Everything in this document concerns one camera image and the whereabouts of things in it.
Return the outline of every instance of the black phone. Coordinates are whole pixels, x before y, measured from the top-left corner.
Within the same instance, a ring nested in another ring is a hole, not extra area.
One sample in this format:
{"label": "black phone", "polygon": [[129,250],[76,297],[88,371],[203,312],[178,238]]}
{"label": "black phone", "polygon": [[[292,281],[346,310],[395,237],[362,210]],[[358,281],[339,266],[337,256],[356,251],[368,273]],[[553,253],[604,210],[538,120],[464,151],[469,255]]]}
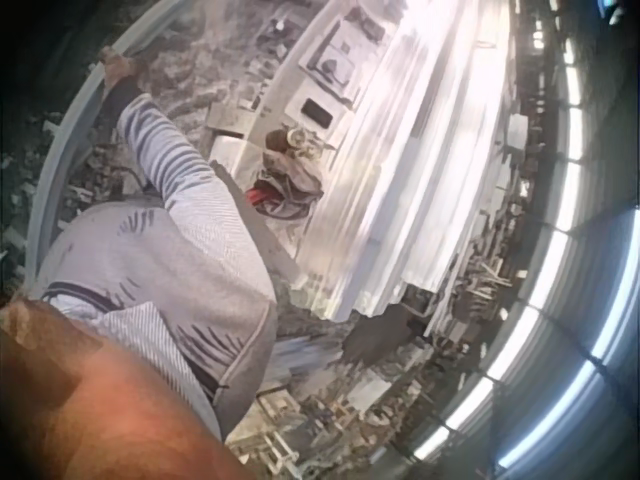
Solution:
{"label": "black phone", "polygon": [[333,121],[333,115],[331,115],[310,98],[307,98],[307,101],[304,102],[304,105],[302,106],[302,113],[316,122],[322,128],[329,128],[331,122]]}

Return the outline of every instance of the man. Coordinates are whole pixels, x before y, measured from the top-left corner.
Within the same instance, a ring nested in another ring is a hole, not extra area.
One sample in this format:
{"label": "man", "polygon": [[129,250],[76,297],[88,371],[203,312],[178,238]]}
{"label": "man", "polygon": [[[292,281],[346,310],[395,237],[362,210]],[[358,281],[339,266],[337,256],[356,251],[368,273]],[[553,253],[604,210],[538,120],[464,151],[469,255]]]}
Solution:
{"label": "man", "polygon": [[60,235],[0,315],[2,426],[43,478],[242,479],[222,441],[276,332],[266,268],[225,185],[107,48],[104,113],[164,208],[109,203]]}

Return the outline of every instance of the metal rail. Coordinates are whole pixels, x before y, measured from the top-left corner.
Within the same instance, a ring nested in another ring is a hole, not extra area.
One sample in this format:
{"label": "metal rail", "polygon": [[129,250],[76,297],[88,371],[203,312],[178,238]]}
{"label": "metal rail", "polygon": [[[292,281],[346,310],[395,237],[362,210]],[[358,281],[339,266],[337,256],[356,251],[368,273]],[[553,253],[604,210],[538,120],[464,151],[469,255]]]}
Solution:
{"label": "metal rail", "polygon": [[[161,0],[151,7],[113,45],[121,53],[148,46],[194,0]],[[33,202],[26,246],[25,285],[31,287],[55,240],[58,214],[74,159],[100,112],[104,69],[97,66],[67,110],[40,173]]]}

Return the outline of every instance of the dark cuff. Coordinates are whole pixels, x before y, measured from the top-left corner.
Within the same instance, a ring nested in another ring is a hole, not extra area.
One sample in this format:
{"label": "dark cuff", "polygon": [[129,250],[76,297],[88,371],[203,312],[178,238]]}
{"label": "dark cuff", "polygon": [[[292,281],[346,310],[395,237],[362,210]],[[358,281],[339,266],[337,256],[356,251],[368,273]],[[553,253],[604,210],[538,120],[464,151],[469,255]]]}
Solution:
{"label": "dark cuff", "polygon": [[107,94],[107,98],[102,105],[104,114],[115,126],[124,109],[142,93],[134,77],[123,78]]}

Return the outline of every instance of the smartphone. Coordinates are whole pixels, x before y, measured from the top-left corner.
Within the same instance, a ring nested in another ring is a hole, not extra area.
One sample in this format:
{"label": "smartphone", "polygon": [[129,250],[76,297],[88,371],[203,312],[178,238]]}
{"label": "smartphone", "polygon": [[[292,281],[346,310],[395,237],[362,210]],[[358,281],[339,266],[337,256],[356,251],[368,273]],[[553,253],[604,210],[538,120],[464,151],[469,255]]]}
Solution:
{"label": "smartphone", "polygon": [[307,98],[307,101],[304,102],[304,105],[302,106],[302,113],[322,128],[329,128],[333,121],[333,115],[310,98]]}

